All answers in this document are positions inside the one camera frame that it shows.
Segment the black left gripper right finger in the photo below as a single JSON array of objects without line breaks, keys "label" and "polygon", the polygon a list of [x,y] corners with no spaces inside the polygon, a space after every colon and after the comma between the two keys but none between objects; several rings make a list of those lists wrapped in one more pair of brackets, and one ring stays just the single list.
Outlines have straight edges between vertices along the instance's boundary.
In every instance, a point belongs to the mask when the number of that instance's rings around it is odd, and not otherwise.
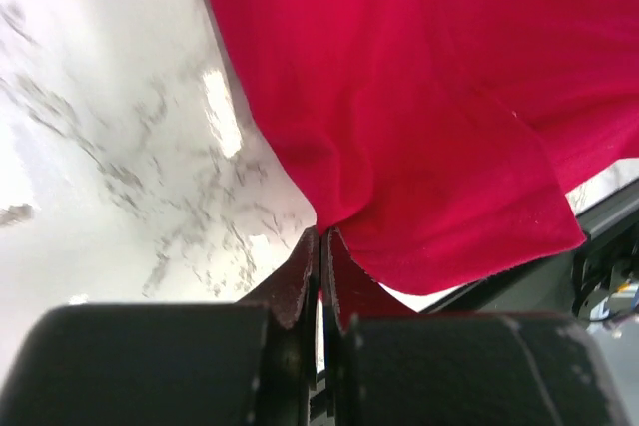
[{"label": "black left gripper right finger", "polygon": [[592,336],[572,317],[418,314],[321,241],[328,416],[338,425],[626,425]]}]

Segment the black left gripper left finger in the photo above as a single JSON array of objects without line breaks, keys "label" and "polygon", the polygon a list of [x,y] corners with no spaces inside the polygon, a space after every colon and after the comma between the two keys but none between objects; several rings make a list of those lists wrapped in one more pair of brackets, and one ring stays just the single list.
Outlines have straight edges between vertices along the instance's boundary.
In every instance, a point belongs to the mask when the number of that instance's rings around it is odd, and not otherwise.
[{"label": "black left gripper left finger", "polygon": [[1,390],[5,425],[306,425],[316,384],[320,239],[234,303],[46,312]]}]

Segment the bright red t-shirt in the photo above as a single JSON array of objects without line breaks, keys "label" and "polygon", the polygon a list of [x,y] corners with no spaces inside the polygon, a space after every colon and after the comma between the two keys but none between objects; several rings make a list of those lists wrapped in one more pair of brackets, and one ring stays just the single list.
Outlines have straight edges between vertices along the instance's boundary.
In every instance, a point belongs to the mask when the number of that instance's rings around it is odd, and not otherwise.
[{"label": "bright red t-shirt", "polygon": [[425,295],[578,247],[638,154],[638,0],[210,0],[253,118],[357,264]]}]

